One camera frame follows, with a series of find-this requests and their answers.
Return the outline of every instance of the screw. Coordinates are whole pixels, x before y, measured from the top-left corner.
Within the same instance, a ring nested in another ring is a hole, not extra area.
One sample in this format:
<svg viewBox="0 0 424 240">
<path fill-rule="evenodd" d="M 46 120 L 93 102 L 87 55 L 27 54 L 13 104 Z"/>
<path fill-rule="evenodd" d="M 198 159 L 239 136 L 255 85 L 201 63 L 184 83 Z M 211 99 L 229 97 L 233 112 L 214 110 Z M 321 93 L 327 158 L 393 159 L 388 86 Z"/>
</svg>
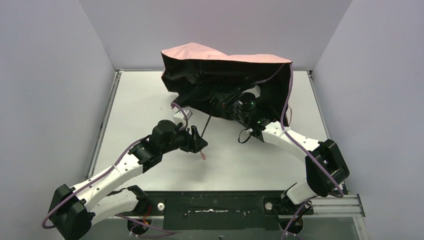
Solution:
<svg viewBox="0 0 424 240">
<path fill-rule="evenodd" d="M 272 210 L 273 209 L 273 204 L 271 202 L 265 203 L 265 209 L 266 210 Z"/>
<path fill-rule="evenodd" d="M 165 204 L 163 204 L 162 202 L 159 202 L 157 204 L 157 210 L 163 211 L 164 209 L 165 209 Z"/>
</svg>

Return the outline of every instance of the pink fabric lining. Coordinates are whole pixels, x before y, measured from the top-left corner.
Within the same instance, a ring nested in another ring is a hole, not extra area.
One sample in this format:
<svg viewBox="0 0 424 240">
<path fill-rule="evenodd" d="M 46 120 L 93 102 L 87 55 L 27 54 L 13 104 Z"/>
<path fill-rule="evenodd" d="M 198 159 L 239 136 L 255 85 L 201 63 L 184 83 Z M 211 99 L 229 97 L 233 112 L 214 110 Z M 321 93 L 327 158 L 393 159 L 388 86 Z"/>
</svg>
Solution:
<svg viewBox="0 0 424 240">
<path fill-rule="evenodd" d="M 162 50 L 162 54 L 177 60 L 222 60 L 264 64 L 291 64 L 292 61 L 272 54 L 226 55 L 216 49 L 198 43 L 188 43 Z"/>
</svg>

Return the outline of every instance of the tabletop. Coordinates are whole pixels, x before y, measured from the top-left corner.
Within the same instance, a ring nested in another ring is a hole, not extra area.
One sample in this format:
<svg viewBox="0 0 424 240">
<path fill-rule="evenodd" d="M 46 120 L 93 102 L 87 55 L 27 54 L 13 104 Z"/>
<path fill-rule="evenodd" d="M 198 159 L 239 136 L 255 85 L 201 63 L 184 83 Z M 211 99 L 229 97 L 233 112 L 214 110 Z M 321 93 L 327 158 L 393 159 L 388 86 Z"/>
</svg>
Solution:
<svg viewBox="0 0 424 240">
<path fill-rule="evenodd" d="M 160 120 L 173 120 L 168 92 L 160 71 L 123 71 L 112 99 L 94 174 L 112 165 L 136 139 L 152 132 Z M 291 128 L 309 138 L 327 139 L 310 78 L 306 71 L 293 73 L 289 99 Z M 203 130 L 208 118 L 190 108 L 189 125 Z M 283 149 L 252 138 L 237 142 L 244 127 L 235 121 L 212 117 L 204 139 L 206 160 L 180 150 L 163 155 L 162 162 L 121 187 L 139 185 L 145 191 L 256 191 L 284 190 L 306 177 L 305 165 Z"/>
</svg>

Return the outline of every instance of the wire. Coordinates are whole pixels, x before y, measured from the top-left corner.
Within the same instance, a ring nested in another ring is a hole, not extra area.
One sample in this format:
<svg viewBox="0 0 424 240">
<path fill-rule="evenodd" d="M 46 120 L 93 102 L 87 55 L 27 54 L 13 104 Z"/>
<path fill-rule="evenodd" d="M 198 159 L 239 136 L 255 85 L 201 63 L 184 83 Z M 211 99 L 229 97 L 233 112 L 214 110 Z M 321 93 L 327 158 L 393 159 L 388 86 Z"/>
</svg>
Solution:
<svg viewBox="0 0 424 240">
<path fill-rule="evenodd" d="M 305 204 L 306 204 L 306 201 L 302 202 L 299 209 L 297 209 L 297 211 L 294 213 L 293 217 L 290 219 L 290 221 L 288 221 L 287 225 L 284 228 L 284 231 L 282 231 L 282 236 L 281 236 L 280 240 L 283 240 L 286 237 L 286 233 L 288 233 L 287 230 L 289 229 L 290 225 L 292 225 L 293 220 L 299 214 L 299 212 L 302 210 L 302 208 L 305 206 Z"/>
<path fill-rule="evenodd" d="M 281 64 L 281 66 L 277 69 L 277 71 L 274 72 L 274 74 L 272 74 L 270 77 L 268 77 L 267 79 L 256 81 L 256 82 L 254 82 L 254 84 L 255 85 L 257 85 L 257 84 L 263 84 L 263 83 L 267 82 L 268 80 L 272 79 L 273 77 L 275 77 L 279 73 L 279 71 L 283 68 L 283 66 L 284 66 L 284 63 Z"/>
<path fill-rule="evenodd" d="M 147 213 L 143 216 L 143 223 L 145 223 L 147 225 L 149 225 L 149 223 L 146 222 L 146 217 L 150 214 L 151 211 L 152 211 L 152 205 L 149 205 Z"/>
<path fill-rule="evenodd" d="M 86 185 L 84 185 L 83 187 L 77 189 L 76 191 L 74 191 L 71 195 L 69 195 L 67 198 L 65 198 L 63 201 L 61 201 L 57 206 L 55 206 L 48 214 L 47 216 L 43 219 L 42 223 L 41 223 L 41 227 L 43 229 L 54 229 L 55 226 L 54 225 L 50 225 L 47 226 L 46 222 L 47 220 L 59 209 L 61 208 L 65 203 L 67 203 L 71 198 L 75 197 L 77 194 L 79 194 L 82 190 L 88 188 L 89 186 L 93 185 L 94 183 L 96 183 L 97 181 L 99 181 L 100 179 L 102 179 L 103 177 L 105 177 L 106 175 L 110 174 L 115 167 L 121 162 L 122 158 L 125 156 L 125 154 L 132 148 L 134 147 L 136 144 L 146 140 L 147 138 L 149 138 L 150 135 L 145 136 L 141 139 L 138 139 L 137 141 L 131 143 L 126 149 L 125 151 L 122 152 L 122 154 L 118 157 L 118 159 L 116 160 L 116 162 L 107 170 L 105 171 L 102 175 L 98 176 L 96 179 L 88 182 Z"/>
<path fill-rule="evenodd" d="M 288 126 L 292 123 L 293 109 L 290 105 L 288 105 L 288 109 L 290 109 L 290 120 L 288 121 Z"/>
<path fill-rule="evenodd" d="M 165 234 L 162 234 L 162 235 L 153 235 L 153 236 L 137 235 L 138 238 L 142 238 L 142 239 L 157 239 L 157 238 L 167 237 L 167 236 L 171 236 L 171 235 L 174 235 L 175 234 L 175 232 L 173 232 L 173 231 L 168 231 L 168 230 L 164 230 L 164 229 L 159 228 L 159 227 L 155 227 L 155 226 L 152 226 L 152 225 L 147 225 L 144 222 L 141 222 L 141 221 L 132 219 L 131 217 L 128 217 L 128 216 L 124 216 L 124 215 L 121 215 L 121 214 L 116 214 L 115 216 L 118 217 L 118 218 L 126 219 L 126 220 L 131 221 L 133 223 L 136 223 L 138 225 L 142 225 L 144 227 L 151 228 L 151 229 L 157 230 L 159 232 L 165 233 Z"/>
<path fill-rule="evenodd" d="M 185 120 L 185 125 L 181 127 L 181 129 L 186 129 L 187 126 L 189 125 L 189 118 L 187 117 L 186 112 L 183 110 L 182 107 L 180 107 L 180 105 L 176 104 L 175 102 L 171 102 L 171 108 L 176 107 L 184 116 L 184 120 Z"/>
<path fill-rule="evenodd" d="M 207 118 L 206 124 L 204 125 L 203 131 L 201 132 L 200 137 L 203 138 L 203 134 L 205 134 L 206 127 L 208 126 L 209 121 L 211 120 L 212 114 L 215 112 L 215 109 L 217 108 L 217 106 L 218 106 L 218 102 L 215 104 L 215 106 L 213 106 L 213 109 L 210 112 L 209 117 Z"/>
<path fill-rule="evenodd" d="M 285 114 L 286 109 L 287 109 L 287 106 L 289 105 L 289 98 L 290 98 L 290 94 L 292 93 L 292 88 L 293 88 L 293 66 L 292 66 L 292 64 L 290 64 L 290 80 L 289 80 L 289 84 L 288 84 L 287 98 L 285 99 L 284 106 L 283 106 L 282 112 L 281 112 L 281 119 L 283 119 L 284 114 Z M 283 125 L 283 121 L 282 120 L 280 121 L 280 123 L 281 123 L 281 128 L 282 129 L 285 129 L 286 127 Z M 312 160 L 312 162 L 324 173 L 324 175 L 335 186 L 335 188 L 338 190 L 338 192 L 339 192 L 340 195 L 333 195 L 333 196 L 336 197 L 336 198 L 343 198 L 343 196 L 344 196 L 343 190 L 337 184 L 336 180 L 334 180 L 334 178 L 329 174 L 329 172 L 317 161 L 317 159 L 314 156 L 312 156 L 312 154 L 308 150 L 306 150 L 300 143 L 298 143 L 287 131 L 284 131 L 284 133 L 287 135 L 287 137 L 296 146 L 298 146 L 300 149 L 302 149 L 302 151 L 304 151 L 306 153 L 306 155 Z M 289 227 L 292 224 L 293 220 L 299 214 L 299 212 L 305 206 L 306 203 L 307 203 L 306 201 L 302 202 L 302 204 L 300 205 L 299 209 L 296 211 L 296 213 L 290 219 L 290 221 L 288 222 L 288 224 L 285 227 L 284 231 L 282 232 L 282 236 L 281 236 L 281 239 L 280 240 L 284 240 L 284 238 L 286 237 L 287 229 L 289 229 Z"/>
<path fill-rule="evenodd" d="M 241 131 L 240 131 L 240 133 L 238 134 L 237 142 L 238 142 L 239 144 L 245 144 L 245 143 L 247 143 L 247 142 L 249 141 L 249 139 L 251 139 L 251 136 L 252 136 L 252 135 L 250 135 L 250 133 L 249 133 L 249 136 L 246 138 L 246 140 L 244 140 L 244 141 L 240 141 L 240 135 L 242 135 L 242 132 L 243 132 L 243 131 L 246 131 L 246 130 L 248 130 L 248 129 L 247 129 L 247 128 L 246 128 L 246 129 L 243 129 L 243 130 L 241 130 Z"/>
<path fill-rule="evenodd" d="M 293 223 L 292 224 L 295 224 L 295 223 L 297 223 L 299 220 L 301 220 L 302 219 L 302 217 L 303 217 L 303 215 L 305 215 L 309 210 L 311 210 L 312 209 L 312 206 L 310 206 L 310 207 L 308 207 L 308 208 L 306 208 L 306 210 L 305 211 L 301 211 L 301 213 L 299 214 L 299 216 L 293 221 Z"/>
</svg>

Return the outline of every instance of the white wall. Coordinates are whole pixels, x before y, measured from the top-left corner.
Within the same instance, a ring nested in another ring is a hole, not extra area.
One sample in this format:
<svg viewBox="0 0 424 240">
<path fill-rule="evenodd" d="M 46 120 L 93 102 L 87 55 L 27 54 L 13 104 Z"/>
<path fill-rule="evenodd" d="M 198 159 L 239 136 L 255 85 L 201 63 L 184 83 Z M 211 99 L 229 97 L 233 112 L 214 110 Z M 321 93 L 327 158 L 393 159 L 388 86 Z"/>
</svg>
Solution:
<svg viewBox="0 0 424 240">
<path fill-rule="evenodd" d="M 423 239 L 424 1 L 355 0 L 312 72 L 373 240 Z"/>
<path fill-rule="evenodd" d="M 79 0 L 116 69 L 163 69 L 160 51 L 196 42 L 318 62 L 352 0 Z"/>
<path fill-rule="evenodd" d="M 59 239 L 41 221 L 87 176 L 114 69 L 77 0 L 3 0 L 0 73 L 0 238 Z"/>
</svg>

